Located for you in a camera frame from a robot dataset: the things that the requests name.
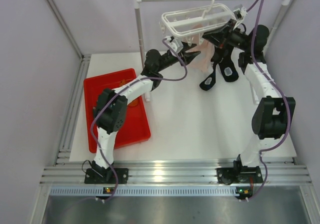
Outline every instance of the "pink garment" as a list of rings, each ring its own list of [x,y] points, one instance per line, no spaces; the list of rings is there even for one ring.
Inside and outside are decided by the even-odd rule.
[[[197,29],[197,28],[201,28],[201,25],[197,25],[194,27],[194,29]],[[193,36],[192,43],[196,44],[196,46],[188,50],[187,52],[201,51],[201,54],[198,55],[188,66],[191,66],[196,69],[200,69],[204,73],[208,72],[208,68],[211,64],[211,58],[215,52],[214,45],[207,40],[204,40],[200,45],[199,35]]]

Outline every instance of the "red tray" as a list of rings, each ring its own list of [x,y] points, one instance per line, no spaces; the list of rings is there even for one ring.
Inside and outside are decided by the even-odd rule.
[[[88,133],[89,151],[96,153],[96,142],[91,136],[90,127],[94,120],[93,107],[97,105],[98,96],[106,88],[114,89],[136,78],[134,69],[100,75],[84,80],[84,101],[86,111],[86,124]],[[144,110],[142,97],[138,97],[128,105],[125,123],[119,130],[115,139],[115,148],[146,141],[151,137],[147,115]],[[97,126],[93,128],[97,137]]]

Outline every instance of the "purple cable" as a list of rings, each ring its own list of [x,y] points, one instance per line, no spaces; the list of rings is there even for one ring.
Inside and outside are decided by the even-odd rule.
[[[142,81],[142,80],[164,80],[164,81],[180,81],[180,80],[183,80],[184,78],[187,77],[187,74],[188,74],[188,69],[187,69],[187,66],[186,64],[184,63],[184,61],[181,59],[181,57],[165,42],[166,39],[163,39],[162,40],[162,43],[171,51],[174,53],[174,55],[178,58],[179,62],[182,64],[182,66],[184,67],[184,70],[185,70],[185,74],[183,77],[179,78],[179,79],[166,79],[166,78],[160,78],[160,77],[145,77],[145,78],[141,78],[140,80],[136,80],[134,82],[132,82],[130,85],[124,87],[122,90],[120,90],[118,93],[116,93],[110,100],[109,102],[101,109],[101,111],[99,112],[99,114],[95,117],[94,121],[92,122],[91,124],[91,127],[90,127],[90,132],[91,132],[91,135],[92,137],[94,138],[95,142],[97,143],[98,147],[99,147],[99,151],[100,151],[100,154],[102,156],[102,158],[104,159],[104,161],[107,163],[107,165],[110,167],[110,169],[112,170],[112,172],[114,173],[114,176],[116,177],[115,178],[115,188],[114,188],[114,191],[112,192],[111,196],[106,200],[106,201],[109,201],[110,199],[112,199],[115,195],[115,192],[116,192],[116,189],[118,187],[118,183],[119,183],[119,179],[118,179],[118,176],[117,176],[117,173],[114,169],[114,167],[108,162],[108,160],[106,159],[105,155],[103,154],[103,151],[101,149],[101,145],[99,143],[99,141],[97,140],[95,134],[94,134],[94,125],[95,123],[97,122],[97,120],[99,119],[99,117],[102,115],[102,113],[106,110],[106,108],[115,100],[115,98],[117,96],[119,96],[121,93],[123,93],[124,91],[126,91],[130,86]]]
[[[258,29],[258,25],[259,25],[259,19],[260,19],[260,16],[261,16],[261,12],[262,12],[262,7],[264,5],[264,1],[265,0],[261,0],[260,2],[260,6],[259,6],[259,10],[258,10],[258,14],[256,16],[256,22],[255,22],[255,26],[254,26],[254,29],[253,29],[253,35],[252,35],[252,41],[251,41],[251,55],[252,55],[252,59],[253,59],[253,62],[255,64],[255,66],[259,69],[259,71],[265,76],[265,78],[273,85],[273,87],[278,90],[278,92],[281,94],[282,98],[283,98],[283,102],[284,102],[284,105],[285,105],[285,109],[287,111],[287,126],[286,126],[286,132],[283,136],[283,138],[281,139],[281,141],[271,147],[271,148],[267,148],[267,149],[262,149],[259,151],[259,157],[260,157],[260,162],[264,165],[264,168],[265,168],[265,178],[261,184],[261,186],[259,187],[259,189],[254,193],[254,195],[252,197],[250,197],[249,199],[253,199],[255,198],[259,193],[260,191],[262,190],[262,188],[264,187],[265,183],[267,182],[267,178],[268,178],[268,168],[267,168],[267,165],[266,163],[263,161],[262,159],[262,153],[263,152],[267,152],[267,151],[272,151],[274,149],[277,149],[279,146],[281,146],[284,141],[286,140],[287,136],[289,135],[289,131],[290,131],[290,126],[291,126],[291,114],[290,114],[290,108],[289,108],[289,104],[288,104],[288,101],[285,97],[285,94],[283,93],[283,91],[276,85],[276,83],[266,74],[264,73],[263,69],[258,65],[257,61],[256,61],[256,58],[255,58],[255,48],[254,48],[254,44],[255,44],[255,40],[256,40],[256,33],[257,33],[257,29]],[[258,0],[256,0],[254,2],[254,4],[247,10],[248,12],[257,4]]]

